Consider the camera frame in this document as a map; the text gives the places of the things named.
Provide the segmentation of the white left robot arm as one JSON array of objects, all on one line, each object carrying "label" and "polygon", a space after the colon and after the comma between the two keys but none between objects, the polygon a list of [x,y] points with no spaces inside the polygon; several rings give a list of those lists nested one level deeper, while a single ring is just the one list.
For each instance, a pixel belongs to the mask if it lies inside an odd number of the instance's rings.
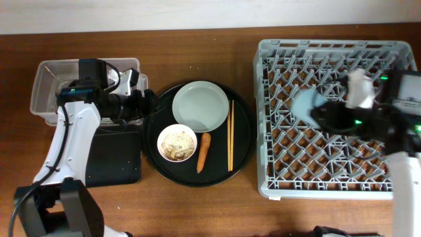
[{"label": "white left robot arm", "polygon": [[78,79],[56,94],[57,125],[49,152],[32,185],[19,187],[8,235],[20,220],[27,236],[129,236],[105,224],[103,213],[86,188],[93,137],[102,119],[127,124],[152,115],[159,99],[136,90],[137,76],[117,74],[109,83],[102,59],[80,59]]}]

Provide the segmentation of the light blue plastic cup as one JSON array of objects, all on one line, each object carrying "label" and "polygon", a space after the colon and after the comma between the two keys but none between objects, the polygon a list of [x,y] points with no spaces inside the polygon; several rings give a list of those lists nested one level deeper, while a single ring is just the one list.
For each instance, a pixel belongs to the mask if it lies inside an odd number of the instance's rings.
[{"label": "light blue plastic cup", "polygon": [[310,112],[314,107],[319,107],[327,102],[316,90],[302,90],[295,94],[291,103],[291,113],[295,118],[309,126],[320,128],[318,123],[311,117]]}]

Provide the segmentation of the white bowl with food scraps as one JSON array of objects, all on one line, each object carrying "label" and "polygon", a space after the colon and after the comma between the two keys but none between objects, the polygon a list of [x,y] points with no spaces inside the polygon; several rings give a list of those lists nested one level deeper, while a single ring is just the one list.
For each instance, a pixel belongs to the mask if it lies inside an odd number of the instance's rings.
[{"label": "white bowl with food scraps", "polygon": [[172,124],[159,134],[157,149],[165,160],[181,163],[187,161],[195,153],[197,137],[188,126]]}]

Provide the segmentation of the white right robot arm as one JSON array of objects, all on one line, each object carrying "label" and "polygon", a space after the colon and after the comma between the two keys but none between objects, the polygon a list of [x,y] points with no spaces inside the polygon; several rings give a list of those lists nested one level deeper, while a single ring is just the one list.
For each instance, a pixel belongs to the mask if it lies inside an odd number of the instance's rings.
[{"label": "white right robot arm", "polygon": [[393,235],[420,235],[420,73],[389,70],[378,95],[362,70],[341,79],[345,102],[317,105],[310,116],[325,132],[382,142],[393,185]]}]

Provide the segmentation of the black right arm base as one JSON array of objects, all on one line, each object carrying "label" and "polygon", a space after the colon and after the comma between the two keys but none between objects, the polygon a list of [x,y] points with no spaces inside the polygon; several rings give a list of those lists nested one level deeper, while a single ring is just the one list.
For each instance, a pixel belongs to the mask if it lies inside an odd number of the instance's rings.
[{"label": "black right arm base", "polygon": [[384,237],[379,234],[349,234],[343,230],[326,226],[316,226],[310,234],[311,237]]}]

